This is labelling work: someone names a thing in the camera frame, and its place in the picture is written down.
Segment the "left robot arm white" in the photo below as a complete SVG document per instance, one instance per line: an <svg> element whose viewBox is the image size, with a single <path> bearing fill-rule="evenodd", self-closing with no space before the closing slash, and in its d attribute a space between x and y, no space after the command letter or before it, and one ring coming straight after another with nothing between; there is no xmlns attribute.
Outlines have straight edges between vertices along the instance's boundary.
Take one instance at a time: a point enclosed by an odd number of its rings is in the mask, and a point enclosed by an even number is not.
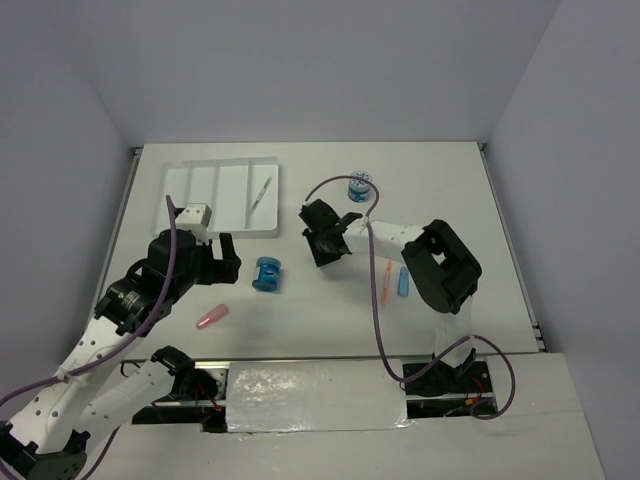
<svg viewBox="0 0 640 480"><path fill-rule="evenodd" d="M154 239L145 258L112 283L94 316L56 373L17 390L35 397L1 424L1 472L8 479L75 479L90 452L111 441L119 427L146 405L165 397L213 398L216 381L173 346L156 350L142 366L105 394L99 391L124 356L196 285L233 284L241 260L233 237L212 243L183 229Z"/></svg>

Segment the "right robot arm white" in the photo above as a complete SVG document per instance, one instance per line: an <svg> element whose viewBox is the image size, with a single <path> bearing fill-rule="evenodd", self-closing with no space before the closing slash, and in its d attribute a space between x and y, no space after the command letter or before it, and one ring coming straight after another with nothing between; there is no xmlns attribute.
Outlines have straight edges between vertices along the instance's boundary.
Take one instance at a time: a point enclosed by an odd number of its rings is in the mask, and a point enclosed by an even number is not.
<svg viewBox="0 0 640 480"><path fill-rule="evenodd" d="M436 381L441 391L460 389L469 380L476 355L464 307L477 291L482 268L449 224L436 219L424 227L399 225L355 212L339 216L320 199L304 204L299 217L318 267L345 255L369 256L373 328L387 373L405 385L427 377ZM384 348L376 280L378 258L403 264L419 297L435 313L432 360L407 377L393 370Z"/></svg>

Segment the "green pen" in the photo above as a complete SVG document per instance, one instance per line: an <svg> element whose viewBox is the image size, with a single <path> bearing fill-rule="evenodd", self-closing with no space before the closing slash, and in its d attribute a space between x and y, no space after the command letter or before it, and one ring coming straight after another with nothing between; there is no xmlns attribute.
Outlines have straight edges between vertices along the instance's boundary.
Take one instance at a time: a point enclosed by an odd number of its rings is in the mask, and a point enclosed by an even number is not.
<svg viewBox="0 0 640 480"><path fill-rule="evenodd" d="M261 203L261 201L262 201L263 197L265 196L265 194L266 194L266 192L267 192L267 190L268 190L268 188L269 188L269 186L270 186L270 184L271 184L271 182L272 182L272 178L273 178L272 176L269 176L269 177L266 179L266 181L265 181L264 185L263 185L263 186L261 187L261 189L259 190L259 192L258 192L258 194L257 194L257 196L256 196L256 198L255 198L255 200L254 200L254 202L253 202L253 203L252 203L252 205L251 205L251 208L250 208L250 211L249 211L249 215L250 215L250 216L254 214L254 212L256 211L256 209L258 208L258 206L260 205L260 203Z"/></svg>

